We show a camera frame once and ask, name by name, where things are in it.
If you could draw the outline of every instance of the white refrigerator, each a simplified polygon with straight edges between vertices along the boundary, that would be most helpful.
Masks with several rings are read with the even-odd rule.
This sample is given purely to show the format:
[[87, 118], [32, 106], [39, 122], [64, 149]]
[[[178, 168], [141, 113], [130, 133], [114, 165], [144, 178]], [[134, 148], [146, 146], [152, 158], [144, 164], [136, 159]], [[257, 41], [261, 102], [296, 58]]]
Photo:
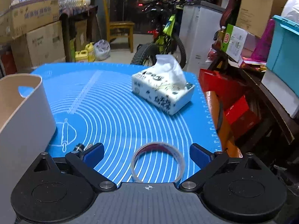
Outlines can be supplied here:
[[186, 50], [187, 61], [184, 71], [199, 75], [201, 68], [207, 69], [207, 55], [215, 33], [220, 29], [224, 8], [201, 1], [200, 5], [185, 5], [180, 29], [180, 39]]

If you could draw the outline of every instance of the pink package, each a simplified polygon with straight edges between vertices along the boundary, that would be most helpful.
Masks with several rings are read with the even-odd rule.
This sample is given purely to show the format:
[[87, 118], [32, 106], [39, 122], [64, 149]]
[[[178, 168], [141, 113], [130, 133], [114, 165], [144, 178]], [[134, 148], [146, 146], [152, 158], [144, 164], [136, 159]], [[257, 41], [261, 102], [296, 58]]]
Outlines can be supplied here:
[[275, 27], [275, 21], [273, 19], [270, 19], [267, 23], [266, 29], [260, 41], [257, 44], [257, 47], [251, 54], [252, 59], [267, 61], [271, 43], [272, 43], [274, 27]]

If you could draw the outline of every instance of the white plastic bin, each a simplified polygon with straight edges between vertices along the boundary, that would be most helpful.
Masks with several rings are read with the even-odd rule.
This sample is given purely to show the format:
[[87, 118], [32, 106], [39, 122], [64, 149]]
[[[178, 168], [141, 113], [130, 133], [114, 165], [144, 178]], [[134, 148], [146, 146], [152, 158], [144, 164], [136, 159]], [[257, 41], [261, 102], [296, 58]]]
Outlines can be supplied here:
[[[22, 86], [32, 88], [27, 97], [19, 93]], [[11, 192], [38, 154], [45, 151], [55, 130], [40, 76], [24, 73], [0, 79], [1, 223], [14, 223]]]

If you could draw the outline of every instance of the bicycle frame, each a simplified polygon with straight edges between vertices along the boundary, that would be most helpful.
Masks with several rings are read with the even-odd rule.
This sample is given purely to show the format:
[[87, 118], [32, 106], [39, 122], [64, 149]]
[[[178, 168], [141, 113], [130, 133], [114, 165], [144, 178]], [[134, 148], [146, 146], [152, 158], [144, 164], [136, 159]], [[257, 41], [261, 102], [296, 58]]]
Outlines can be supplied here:
[[160, 35], [157, 36], [157, 39], [154, 38], [154, 43], [159, 46], [159, 51], [161, 54], [166, 54], [168, 47], [171, 42], [171, 35], [175, 24], [175, 14], [172, 14], [163, 28], [163, 31]]

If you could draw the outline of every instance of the stacked cardboard boxes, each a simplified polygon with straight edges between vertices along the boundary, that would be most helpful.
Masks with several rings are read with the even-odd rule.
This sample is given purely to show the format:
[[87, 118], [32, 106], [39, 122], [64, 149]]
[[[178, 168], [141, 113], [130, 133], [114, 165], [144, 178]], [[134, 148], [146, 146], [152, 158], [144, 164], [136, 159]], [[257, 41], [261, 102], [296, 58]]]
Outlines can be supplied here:
[[58, 0], [0, 0], [0, 44], [10, 44], [18, 72], [65, 61]]
[[61, 22], [57, 21], [26, 33], [11, 43], [18, 72], [37, 66], [65, 62]]

